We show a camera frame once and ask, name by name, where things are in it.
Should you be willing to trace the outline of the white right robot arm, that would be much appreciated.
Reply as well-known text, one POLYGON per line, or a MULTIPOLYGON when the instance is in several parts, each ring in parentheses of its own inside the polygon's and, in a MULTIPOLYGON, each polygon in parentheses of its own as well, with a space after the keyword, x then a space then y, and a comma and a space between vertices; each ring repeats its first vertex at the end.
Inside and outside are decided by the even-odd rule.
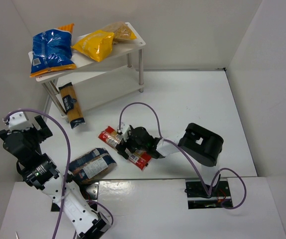
POLYGON ((123 158, 129 159, 131 153, 139 150, 154 159, 165 158, 180 152, 187 157, 193 167, 195 165, 191 159, 197 161, 202 169, 208 169, 209 178, 206 180, 197 169, 195 170, 206 196, 209 198, 216 191, 220 173, 211 169, 217 168, 218 157, 224 143, 223 138, 219 135, 195 123, 189 123, 185 131, 171 139, 161 136, 153 137, 146 128, 142 126, 133 127, 127 124, 122 124, 117 134, 122 136, 122 139, 115 148, 123 158))

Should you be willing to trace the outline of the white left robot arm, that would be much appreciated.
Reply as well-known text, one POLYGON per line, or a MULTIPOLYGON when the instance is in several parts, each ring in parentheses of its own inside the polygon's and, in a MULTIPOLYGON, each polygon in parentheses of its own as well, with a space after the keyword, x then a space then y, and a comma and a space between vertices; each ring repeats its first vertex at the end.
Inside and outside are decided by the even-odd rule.
POLYGON ((42 116, 36 116, 36 128, 25 112, 7 115, 8 129, 0 130, 3 148, 16 159, 16 169, 23 181, 47 195, 72 222, 81 239, 99 239, 112 226, 106 216, 90 207, 78 185, 62 174, 55 162, 42 153, 40 144, 53 134, 42 116))

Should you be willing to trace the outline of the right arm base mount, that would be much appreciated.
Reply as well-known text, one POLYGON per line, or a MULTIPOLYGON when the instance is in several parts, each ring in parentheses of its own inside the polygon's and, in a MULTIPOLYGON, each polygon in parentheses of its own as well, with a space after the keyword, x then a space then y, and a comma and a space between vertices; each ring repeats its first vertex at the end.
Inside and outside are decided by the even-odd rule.
POLYGON ((227 180, 221 180, 208 196, 199 180, 186 180, 185 193, 189 209, 214 209, 233 207, 229 184, 227 180))

